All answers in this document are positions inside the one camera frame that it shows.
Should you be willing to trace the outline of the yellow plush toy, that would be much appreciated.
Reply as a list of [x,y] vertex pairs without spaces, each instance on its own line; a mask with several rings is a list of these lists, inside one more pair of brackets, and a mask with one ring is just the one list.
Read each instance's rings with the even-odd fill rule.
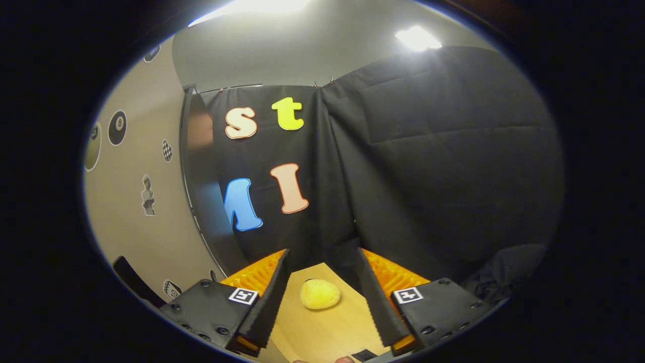
[[300,302],[310,310],[334,307],[341,298],[341,291],[334,283],[323,279],[308,279],[300,289]]

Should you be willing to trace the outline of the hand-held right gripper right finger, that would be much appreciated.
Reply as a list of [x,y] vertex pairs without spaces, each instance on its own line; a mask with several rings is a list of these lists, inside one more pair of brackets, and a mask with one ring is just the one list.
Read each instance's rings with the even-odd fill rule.
[[428,280],[364,248],[356,251],[361,292],[393,356],[431,350],[496,310],[449,278]]

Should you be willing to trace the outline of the grey cabinet door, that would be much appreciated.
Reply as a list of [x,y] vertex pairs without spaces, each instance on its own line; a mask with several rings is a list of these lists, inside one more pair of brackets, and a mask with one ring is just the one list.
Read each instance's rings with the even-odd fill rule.
[[223,280],[189,206],[180,164],[184,89],[173,39],[139,58],[108,93],[85,159],[88,220],[110,265],[123,257],[163,301]]

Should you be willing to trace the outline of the black backdrop cloth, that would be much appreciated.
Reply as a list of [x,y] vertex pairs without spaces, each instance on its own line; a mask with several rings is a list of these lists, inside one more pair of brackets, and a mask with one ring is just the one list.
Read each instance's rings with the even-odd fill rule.
[[194,174],[245,263],[288,249],[360,289],[364,248],[491,303],[531,276],[562,204],[557,129],[512,61],[449,46],[381,59],[320,89],[206,92]]

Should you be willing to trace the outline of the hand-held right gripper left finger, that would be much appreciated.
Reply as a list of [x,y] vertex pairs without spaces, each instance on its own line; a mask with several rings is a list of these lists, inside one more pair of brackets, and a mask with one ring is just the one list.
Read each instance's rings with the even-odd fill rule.
[[187,333],[219,350],[257,357],[267,347],[287,288],[290,251],[277,251],[232,276],[203,279],[161,308]]

